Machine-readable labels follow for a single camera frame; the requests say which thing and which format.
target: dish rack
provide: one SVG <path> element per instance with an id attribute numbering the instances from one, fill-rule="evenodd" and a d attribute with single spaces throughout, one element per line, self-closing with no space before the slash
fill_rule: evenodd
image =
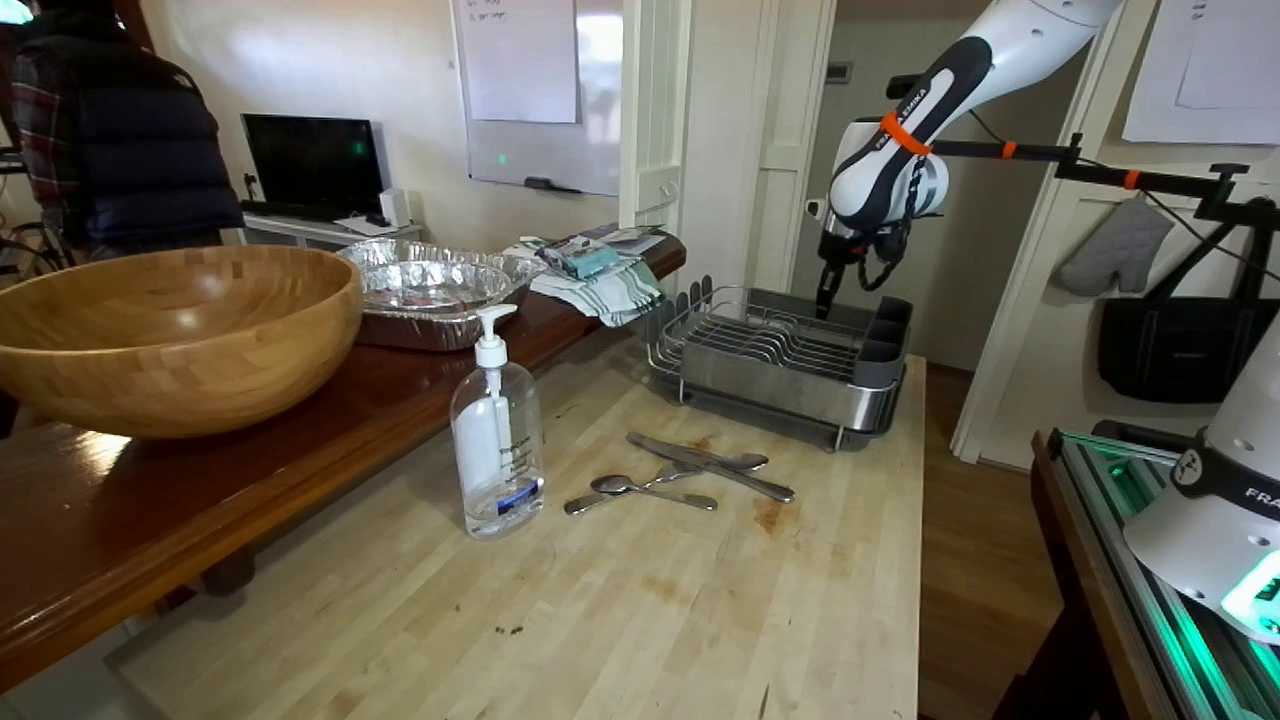
<path id="1" fill-rule="evenodd" d="M 714 313 L 713 277 L 651 303 L 635 328 L 648 373 L 676 402 L 713 402 L 752 419 L 820 430 L 835 449 L 863 449 L 893 430 L 904 386 L 910 303 L 884 297 L 871 313 L 748 293 L 742 317 Z"/>

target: white poster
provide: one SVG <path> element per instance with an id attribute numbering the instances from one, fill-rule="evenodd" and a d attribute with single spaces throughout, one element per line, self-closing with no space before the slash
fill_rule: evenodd
<path id="1" fill-rule="evenodd" d="M 469 120 L 576 126 L 572 0 L 456 0 Z"/>
<path id="2" fill-rule="evenodd" d="M 1158 0 L 1123 141 L 1280 143 L 1280 0 Z"/>

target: pump dispenser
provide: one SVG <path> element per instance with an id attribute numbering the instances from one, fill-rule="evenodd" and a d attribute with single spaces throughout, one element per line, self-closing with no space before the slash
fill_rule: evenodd
<path id="1" fill-rule="evenodd" d="M 509 359 L 497 320 L 516 303 L 479 307 L 477 367 L 450 391 L 450 456 L 469 538 L 503 538 L 544 499 L 540 404 L 533 378 Z"/>

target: hand sanitizer bottle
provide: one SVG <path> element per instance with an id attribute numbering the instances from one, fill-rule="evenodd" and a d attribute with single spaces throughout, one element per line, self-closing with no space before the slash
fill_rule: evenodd
<path id="1" fill-rule="evenodd" d="M 516 303 L 479 307 L 477 367 L 450 391 L 450 456 L 469 538 L 503 538 L 544 504 L 540 404 L 509 344 L 493 333 Z"/>

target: electronic equipment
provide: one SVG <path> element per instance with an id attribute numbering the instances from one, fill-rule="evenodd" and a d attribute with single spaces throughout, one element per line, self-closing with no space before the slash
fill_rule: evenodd
<path id="1" fill-rule="evenodd" d="M 244 111 L 244 138 L 263 187 L 263 204 L 252 213 L 378 219 L 382 173 L 366 120 Z"/>

